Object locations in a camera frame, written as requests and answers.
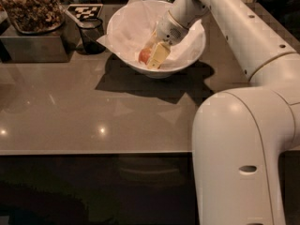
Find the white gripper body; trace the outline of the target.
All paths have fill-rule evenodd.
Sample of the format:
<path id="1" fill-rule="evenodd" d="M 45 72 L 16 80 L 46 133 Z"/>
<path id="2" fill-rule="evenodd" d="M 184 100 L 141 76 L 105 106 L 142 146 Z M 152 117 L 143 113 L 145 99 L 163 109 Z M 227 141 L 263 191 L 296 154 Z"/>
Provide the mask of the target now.
<path id="1" fill-rule="evenodd" d="M 188 29 L 178 23 L 169 11 L 157 22 L 155 31 L 158 40 L 162 40 L 171 46 L 180 43 L 188 34 Z"/>

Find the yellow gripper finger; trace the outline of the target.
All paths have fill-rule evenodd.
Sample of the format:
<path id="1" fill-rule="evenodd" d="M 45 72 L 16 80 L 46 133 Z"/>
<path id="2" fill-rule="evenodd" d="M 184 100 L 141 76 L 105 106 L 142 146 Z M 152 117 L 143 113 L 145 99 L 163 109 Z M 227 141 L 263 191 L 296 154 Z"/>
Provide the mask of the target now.
<path id="1" fill-rule="evenodd" d="M 150 49 L 152 50 L 153 47 L 159 42 L 159 39 L 158 39 L 158 35 L 157 35 L 157 32 L 154 31 L 152 34 L 151 34 L 151 37 L 147 40 L 147 42 L 145 43 L 145 45 L 143 46 L 144 49 Z"/>
<path id="2" fill-rule="evenodd" d="M 151 49 L 146 62 L 148 69 L 159 69 L 161 64 L 167 59 L 171 53 L 171 46 L 164 41 L 155 43 Z"/>

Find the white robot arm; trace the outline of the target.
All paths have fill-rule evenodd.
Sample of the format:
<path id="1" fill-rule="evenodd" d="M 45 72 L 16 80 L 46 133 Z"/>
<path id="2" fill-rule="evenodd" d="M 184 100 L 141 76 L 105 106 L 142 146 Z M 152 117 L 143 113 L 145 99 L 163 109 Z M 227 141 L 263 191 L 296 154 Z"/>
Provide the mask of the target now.
<path id="1" fill-rule="evenodd" d="M 205 13 L 249 85 L 214 94 L 195 115 L 200 225 L 286 225 L 278 158 L 299 144 L 299 54 L 241 0 L 175 0 L 158 23 L 158 39 L 178 43 Z"/>

